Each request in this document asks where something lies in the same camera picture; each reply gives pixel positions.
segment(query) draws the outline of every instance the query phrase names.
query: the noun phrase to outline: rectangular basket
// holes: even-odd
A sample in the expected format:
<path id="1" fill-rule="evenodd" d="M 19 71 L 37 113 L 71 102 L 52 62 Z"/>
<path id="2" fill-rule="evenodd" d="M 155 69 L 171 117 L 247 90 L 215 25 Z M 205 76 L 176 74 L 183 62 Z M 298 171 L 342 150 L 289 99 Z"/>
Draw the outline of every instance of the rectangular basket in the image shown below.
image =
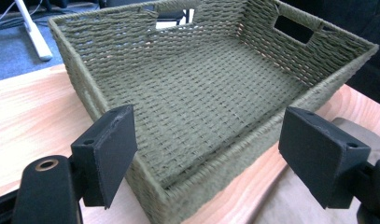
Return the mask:
<path id="1" fill-rule="evenodd" d="M 184 8 L 192 23 L 156 29 L 159 13 Z M 274 28 L 279 17 L 310 40 Z M 190 217 L 278 139 L 286 106 L 316 110 L 377 51 L 277 0 L 158 1 L 49 26 L 93 119 L 134 105 L 126 179 L 153 223 Z"/>

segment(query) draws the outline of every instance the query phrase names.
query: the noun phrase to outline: woven basket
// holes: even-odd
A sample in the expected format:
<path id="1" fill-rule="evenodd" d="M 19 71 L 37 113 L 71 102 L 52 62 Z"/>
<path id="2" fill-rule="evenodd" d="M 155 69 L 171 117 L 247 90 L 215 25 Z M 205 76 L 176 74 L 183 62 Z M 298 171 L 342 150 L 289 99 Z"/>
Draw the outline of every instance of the woven basket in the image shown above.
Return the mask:
<path id="1" fill-rule="evenodd" d="M 184 8 L 192 23 L 155 28 L 159 12 Z M 311 39 L 275 29 L 279 16 Z M 377 51 L 275 0 L 159 1 L 49 26 L 93 119 L 134 105 L 126 179 L 153 223 L 190 217 L 278 139 L 286 106 L 316 110 Z"/>

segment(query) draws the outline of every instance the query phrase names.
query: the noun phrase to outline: gray basket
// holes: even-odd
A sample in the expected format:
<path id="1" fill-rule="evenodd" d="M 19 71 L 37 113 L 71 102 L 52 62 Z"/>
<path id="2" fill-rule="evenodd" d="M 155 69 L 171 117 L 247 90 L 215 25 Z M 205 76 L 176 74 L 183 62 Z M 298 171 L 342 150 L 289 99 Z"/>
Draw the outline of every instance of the gray basket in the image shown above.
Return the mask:
<path id="1" fill-rule="evenodd" d="M 190 7 L 193 23 L 155 28 L 159 12 Z M 279 16 L 311 39 L 275 29 Z M 316 110 L 377 51 L 275 0 L 151 2 L 49 26 L 93 119 L 134 105 L 126 179 L 153 223 L 190 217 L 277 140 L 286 106 Z"/>

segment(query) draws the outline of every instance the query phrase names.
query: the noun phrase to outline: table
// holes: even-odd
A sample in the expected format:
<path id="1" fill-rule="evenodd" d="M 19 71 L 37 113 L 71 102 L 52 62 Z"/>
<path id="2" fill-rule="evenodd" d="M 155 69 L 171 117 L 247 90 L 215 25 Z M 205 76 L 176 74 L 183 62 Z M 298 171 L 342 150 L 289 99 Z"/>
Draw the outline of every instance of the table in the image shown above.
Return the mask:
<path id="1" fill-rule="evenodd" d="M 344 85 L 317 113 L 380 134 L 380 105 Z M 0 196 L 16 189 L 30 162 L 71 154 L 92 124 L 63 65 L 0 81 Z M 246 223 L 285 169 L 277 144 L 184 223 Z M 85 223 L 149 223 L 126 180 L 109 210 L 82 206 Z"/>

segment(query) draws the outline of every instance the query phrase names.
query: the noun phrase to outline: empty basket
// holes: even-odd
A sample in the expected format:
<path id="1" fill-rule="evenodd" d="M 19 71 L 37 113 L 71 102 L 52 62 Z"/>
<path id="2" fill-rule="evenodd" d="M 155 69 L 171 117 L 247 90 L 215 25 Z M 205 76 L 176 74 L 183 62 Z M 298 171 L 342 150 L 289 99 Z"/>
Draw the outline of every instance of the empty basket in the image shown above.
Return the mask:
<path id="1" fill-rule="evenodd" d="M 159 12 L 184 8 L 192 23 L 156 29 Z M 310 39 L 275 28 L 281 19 Z M 278 139 L 288 105 L 316 110 L 377 51 L 276 0 L 158 1 L 49 26 L 93 119 L 134 105 L 126 179 L 153 223 L 190 217 Z"/>

